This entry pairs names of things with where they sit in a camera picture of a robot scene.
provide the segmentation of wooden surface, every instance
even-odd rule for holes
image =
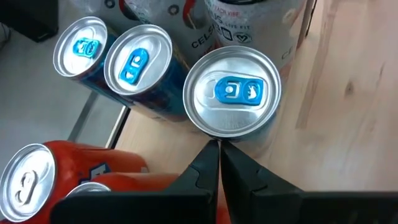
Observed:
[[[267,150],[248,152],[304,190],[398,190],[398,1],[319,0]],[[132,112],[117,148],[182,172],[208,138]]]

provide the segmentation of can rim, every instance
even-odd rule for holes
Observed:
[[[114,75],[112,73],[111,65],[116,60],[118,49],[120,47],[123,47],[122,44],[124,44],[125,39],[127,37],[129,37],[133,32],[135,32],[136,30],[139,30],[139,29],[143,29],[145,27],[157,30],[158,33],[162,34],[167,39],[167,42],[170,44],[170,51],[169,51],[169,57],[167,58],[167,61],[166,61],[166,65],[169,65],[171,60],[172,60],[173,42],[172,42],[172,39],[169,36],[169,34],[166,32],[166,30],[164,30],[163,28],[161,28],[161,27],[159,27],[157,25],[153,25],[153,24],[141,24],[141,25],[135,26],[135,27],[127,30],[125,33],[123,33],[121,36],[119,36],[115,40],[115,42],[113,43],[111,48],[108,50],[108,53],[106,54],[106,58],[105,58],[105,61],[104,61],[104,77],[105,77],[105,81],[108,84],[109,88],[112,91],[114,91],[115,93],[119,94],[119,95],[122,95],[122,96],[134,96],[134,95],[139,95],[139,94],[141,94],[141,93],[143,93],[143,92],[145,92],[147,90],[150,90],[151,88],[156,86],[156,84],[158,84],[158,82],[161,81],[161,79],[165,75],[166,71],[169,69],[169,66],[164,67],[164,69],[162,71],[162,74],[158,76],[158,78],[156,79],[156,81],[153,82],[153,84],[147,86],[146,88],[140,89],[137,92],[128,91],[128,90],[125,90],[125,89],[121,88],[121,86],[118,85],[118,82],[115,80]]]
[[[213,128],[210,128],[208,124],[204,122],[204,120],[201,119],[200,115],[197,113],[197,111],[194,109],[195,106],[193,104],[193,94],[194,94],[194,84],[196,84],[196,81],[198,80],[198,77],[200,77],[200,73],[203,70],[203,68],[211,63],[210,61],[214,58],[217,57],[221,54],[228,54],[231,52],[236,52],[236,51],[245,51],[248,53],[249,56],[255,55],[258,58],[261,59],[261,62],[264,64],[265,67],[267,67],[270,70],[270,76],[274,80],[275,83],[275,95],[272,97],[272,106],[270,110],[266,113],[266,115],[262,119],[258,119],[254,124],[250,125],[249,128],[247,128],[244,131],[236,131],[234,133],[225,133],[221,131],[216,131]],[[184,88],[183,88],[183,104],[185,111],[187,112],[188,117],[190,120],[195,124],[196,127],[204,131],[205,133],[208,133],[211,136],[215,136],[218,138],[236,138],[240,136],[244,136],[246,134],[249,134],[263,125],[265,125],[270,119],[272,119],[272,115],[277,111],[278,106],[281,101],[281,96],[282,96],[282,84],[281,84],[281,79],[279,76],[278,69],[276,66],[272,63],[270,58],[265,56],[263,53],[261,53],[258,50],[255,50],[250,47],[245,47],[245,46],[240,46],[240,45],[233,45],[233,46],[227,46],[227,47],[222,47],[219,49],[216,49],[208,54],[206,54],[204,57],[199,59],[199,61],[194,64],[192,69],[190,70],[187,79],[185,80],[184,83]]]
[[[37,209],[36,211],[30,213],[29,215],[22,215],[22,214],[18,214],[17,211],[13,211],[12,213],[10,213],[9,210],[6,210],[6,207],[10,205],[10,201],[9,201],[9,197],[7,195],[7,183],[8,183],[8,179],[9,179],[9,174],[13,173],[15,171],[16,166],[18,165],[18,162],[24,158],[28,153],[34,151],[34,150],[44,150],[47,153],[49,153],[52,157],[52,161],[53,161],[53,167],[54,167],[54,172],[52,173],[51,179],[52,184],[51,184],[51,188],[49,190],[49,194],[46,196],[45,200],[43,201],[43,203],[40,204],[39,209]],[[0,200],[0,212],[4,215],[4,217],[6,217],[9,221],[12,222],[23,222],[26,221],[28,219],[30,219],[31,217],[33,217],[36,213],[38,213],[40,211],[40,209],[44,206],[44,204],[47,202],[47,200],[50,198],[52,191],[54,190],[54,181],[55,181],[55,177],[56,177],[56,173],[57,173],[57,168],[56,168],[56,160],[55,160],[55,156],[52,153],[52,151],[45,145],[43,144],[37,144],[37,143],[33,143],[33,144],[29,144],[25,147],[23,147],[22,149],[18,150],[13,157],[10,159],[10,161],[7,163],[6,168],[4,169],[4,171],[2,172],[2,175],[0,177],[0,197],[2,200]]]
[[[66,197],[75,195],[76,193],[79,192],[110,192],[110,191],[111,189],[108,186],[98,182],[91,181],[84,184],[80,184],[79,186],[75,187],[69,192],[69,194],[67,194]]]
[[[66,29],[62,32],[61,36],[58,38],[57,43],[55,44],[54,52],[53,52],[53,56],[52,56],[52,63],[53,63],[53,65],[54,65],[55,70],[58,72],[58,74],[62,75],[63,77],[75,78],[75,77],[79,77],[79,76],[81,76],[81,75],[84,75],[87,71],[89,71],[89,70],[91,70],[92,68],[94,68],[94,67],[97,66],[97,64],[99,63],[98,58],[101,58],[101,55],[104,54],[105,47],[102,47],[101,50],[100,50],[100,52],[98,53],[99,57],[98,57],[98,58],[95,60],[95,62],[94,62],[91,66],[89,66],[84,72],[72,74],[72,73],[67,73],[67,72],[65,72],[64,69],[62,69],[61,60],[60,60],[60,59],[61,59],[61,55],[60,55],[60,54],[61,54],[61,52],[62,52],[61,49],[64,48],[65,40],[66,40],[67,38],[69,38],[69,36],[71,35],[71,33],[76,29],[76,25],[77,25],[79,22],[82,22],[82,21],[85,21],[85,20],[96,20],[96,21],[98,21],[98,22],[103,26],[103,28],[105,29],[105,31],[108,32],[108,28],[106,27],[105,22],[104,22],[102,19],[100,19],[100,18],[98,18],[98,17],[95,17],[95,16],[86,16],[86,17],[83,17],[83,18],[81,18],[81,19],[75,21],[74,23],[70,24],[70,26],[68,26],[68,28],[66,28]],[[107,41],[108,41],[108,36],[106,36],[104,42],[107,43]]]

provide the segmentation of can lid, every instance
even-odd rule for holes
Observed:
[[[8,162],[0,178],[0,210],[12,222],[33,217],[50,197],[55,182],[55,159],[42,144],[30,144]]]
[[[265,125],[280,96],[275,65],[259,51],[243,46],[223,47],[202,57],[183,89],[189,118],[219,138],[242,136]]]
[[[87,182],[80,184],[69,192],[67,196],[73,195],[78,192],[110,192],[111,189],[104,184],[97,182]]]
[[[134,95],[155,85],[169,68],[173,45],[155,25],[139,25],[121,35],[104,63],[108,86],[120,95]]]
[[[56,71],[75,77],[91,69],[103,54],[108,38],[105,23],[93,16],[70,25],[60,36],[53,53]]]

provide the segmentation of aluminum can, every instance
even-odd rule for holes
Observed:
[[[91,182],[75,187],[68,195],[77,192],[93,191],[160,191],[169,187],[178,174],[138,174],[138,173],[108,173],[95,177]]]
[[[203,0],[126,0],[126,3],[141,22],[165,29],[190,67],[218,47]]]
[[[147,172],[141,156],[68,141],[29,144],[0,178],[0,211],[12,222],[50,223],[52,207],[76,186],[107,172]]]
[[[104,64],[110,89],[150,118],[195,129],[185,113],[182,89],[188,67],[159,26],[139,25],[121,35]]]
[[[223,46],[243,45],[267,55],[286,83],[305,0],[205,0]]]
[[[105,56],[115,40],[116,34],[101,19],[84,17],[70,25],[58,39],[53,64],[61,76],[129,106],[108,88],[104,79]]]
[[[260,51],[216,49],[191,69],[183,89],[189,118],[203,132],[231,142],[264,142],[281,96],[278,71]]]

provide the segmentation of floor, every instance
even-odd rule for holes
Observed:
[[[58,35],[83,16],[67,0],[59,0],[59,8]],[[0,172],[26,144],[68,139],[91,93],[54,70],[57,39],[37,44],[14,31],[0,51]],[[121,109],[116,102],[97,98],[77,141],[104,146]]]

